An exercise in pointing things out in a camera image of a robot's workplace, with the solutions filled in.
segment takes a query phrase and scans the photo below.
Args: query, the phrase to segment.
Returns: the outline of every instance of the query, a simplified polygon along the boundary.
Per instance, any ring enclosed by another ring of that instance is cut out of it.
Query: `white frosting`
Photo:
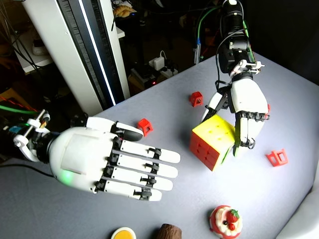
[[[216,225],[218,227],[218,229],[224,233],[227,236],[235,236],[238,233],[241,232],[241,230],[243,229],[243,219],[242,217],[239,217],[238,221],[233,223],[235,226],[235,230],[231,231],[227,225],[223,224],[223,221],[226,221],[226,214],[228,211],[231,210],[231,207],[222,207],[220,209],[218,209],[218,211],[216,212],[215,218],[216,218]]]

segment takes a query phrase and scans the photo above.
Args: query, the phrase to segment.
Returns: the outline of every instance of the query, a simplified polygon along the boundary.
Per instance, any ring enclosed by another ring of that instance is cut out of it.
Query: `green light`
[[[61,182],[70,185],[73,179],[73,172],[64,170],[61,176]]]

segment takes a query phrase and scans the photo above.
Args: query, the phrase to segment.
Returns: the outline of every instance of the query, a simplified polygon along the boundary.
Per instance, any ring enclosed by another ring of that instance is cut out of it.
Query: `white robotic hand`
[[[250,73],[258,74],[260,62],[256,64],[240,61],[230,73],[231,85],[220,88],[206,106],[202,117],[205,121],[216,114],[221,108],[230,108],[235,113],[235,146],[234,156],[244,153],[255,146],[256,137],[261,131],[264,121],[269,119],[266,98],[252,77],[241,69],[250,68]]]
[[[41,132],[35,145],[32,140],[29,144],[18,144],[21,137],[24,136],[16,136],[16,145],[21,151],[26,151],[26,146],[33,148],[27,153],[33,155],[32,161],[37,158],[38,161],[49,162],[58,181],[92,193],[103,191],[139,200],[159,201],[159,190],[170,191],[173,187],[170,180],[161,176],[175,178],[178,175],[176,168],[160,163],[179,163],[178,153],[131,142],[141,139],[143,132],[108,119],[89,117],[86,127],[72,127],[58,136],[48,133],[48,130]]]

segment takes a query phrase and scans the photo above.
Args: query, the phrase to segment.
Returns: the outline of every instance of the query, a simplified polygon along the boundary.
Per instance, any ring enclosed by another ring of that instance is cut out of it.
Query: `brown cylinder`
[[[181,229],[170,224],[163,224],[156,239],[181,239]]]

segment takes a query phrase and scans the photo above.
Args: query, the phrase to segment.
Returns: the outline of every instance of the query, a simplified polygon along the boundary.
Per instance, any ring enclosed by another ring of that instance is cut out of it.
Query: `robotic hand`
[[[221,108],[230,108],[235,113],[235,146],[234,156],[242,154],[255,146],[255,138],[269,119],[266,98],[253,75],[260,72],[264,65],[255,61],[249,44],[244,12],[242,5],[236,0],[225,0],[223,3],[223,16],[220,23],[220,32],[223,38],[217,48],[219,65],[223,73],[228,73],[230,83],[216,81],[217,92],[206,106],[202,121],[216,114]]]
[[[88,117],[82,120],[85,126],[72,127],[59,134],[43,127],[49,118],[49,114],[42,111],[36,119],[29,119],[29,129],[13,140],[29,160],[49,163],[53,176],[61,183],[92,193],[103,191],[148,201],[159,201],[159,190],[172,189],[173,183],[160,176],[175,178],[178,171],[160,162],[179,163],[180,155],[132,142],[143,137],[139,129]]]

